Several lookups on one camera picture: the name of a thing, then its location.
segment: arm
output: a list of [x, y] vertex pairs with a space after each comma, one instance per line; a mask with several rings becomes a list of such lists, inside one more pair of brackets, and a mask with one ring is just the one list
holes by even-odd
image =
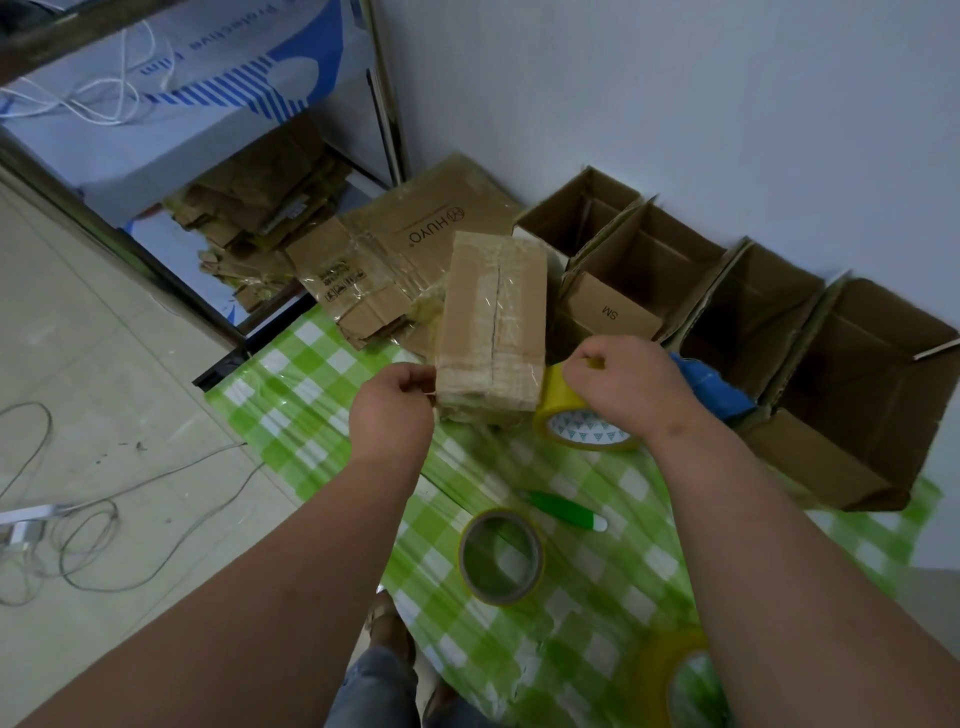
[[21, 725], [322, 725], [426, 458], [426, 391], [408, 364], [364, 384], [340, 474]]
[[593, 337], [564, 378], [657, 461], [741, 724], [957, 724], [960, 664], [793, 504], [661, 347]]

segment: person's left hand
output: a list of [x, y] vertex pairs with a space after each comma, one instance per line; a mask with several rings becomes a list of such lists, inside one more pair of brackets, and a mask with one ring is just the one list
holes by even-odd
[[411, 467], [417, 472], [433, 438], [437, 371], [421, 364], [391, 364], [364, 382], [350, 408], [350, 460]]

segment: foot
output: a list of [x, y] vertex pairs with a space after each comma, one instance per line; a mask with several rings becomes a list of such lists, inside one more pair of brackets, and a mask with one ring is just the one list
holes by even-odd
[[370, 632], [371, 647], [387, 647], [409, 665], [417, 660], [414, 638], [397, 613], [394, 599], [386, 590], [373, 598], [373, 604], [367, 613], [367, 631]]
[[430, 699], [426, 701], [426, 707], [423, 709], [423, 719], [427, 720], [442, 709], [444, 705], [449, 705], [458, 697], [460, 697], [460, 694], [453, 690], [453, 688], [441, 678], [440, 682], [437, 683], [437, 687], [434, 688], [433, 694], [430, 695]]

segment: stack of flattened cardboard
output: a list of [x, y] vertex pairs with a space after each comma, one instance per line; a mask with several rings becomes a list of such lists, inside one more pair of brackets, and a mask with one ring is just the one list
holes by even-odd
[[900, 510], [960, 377], [957, 337], [872, 281], [840, 281], [743, 438], [826, 505]]
[[457, 232], [437, 341], [437, 405], [450, 420], [510, 425], [540, 402], [546, 250]]
[[281, 291], [293, 268], [274, 255], [329, 219], [350, 167], [325, 150], [310, 114], [261, 136], [164, 201], [186, 230], [204, 235], [201, 270], [236, 291], [248, 312]]
[[360, 349], [444, 285], [455, 232], [509, 234], [517, 211], [480, 167], [454, 155], [286, 252], [303, 286]]

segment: hand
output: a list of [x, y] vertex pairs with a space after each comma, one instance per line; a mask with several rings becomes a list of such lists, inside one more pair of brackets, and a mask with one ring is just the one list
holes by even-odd
[[604, 420], [648, 442], [709, 417], [663, 347], [635, 336], [591, 336], [566, 360], [564, 380]]
[[433, 438], [437, 371], [391, 364], [364, 382], [350, 408], [350, 460], [383, 462], [420, 472]]

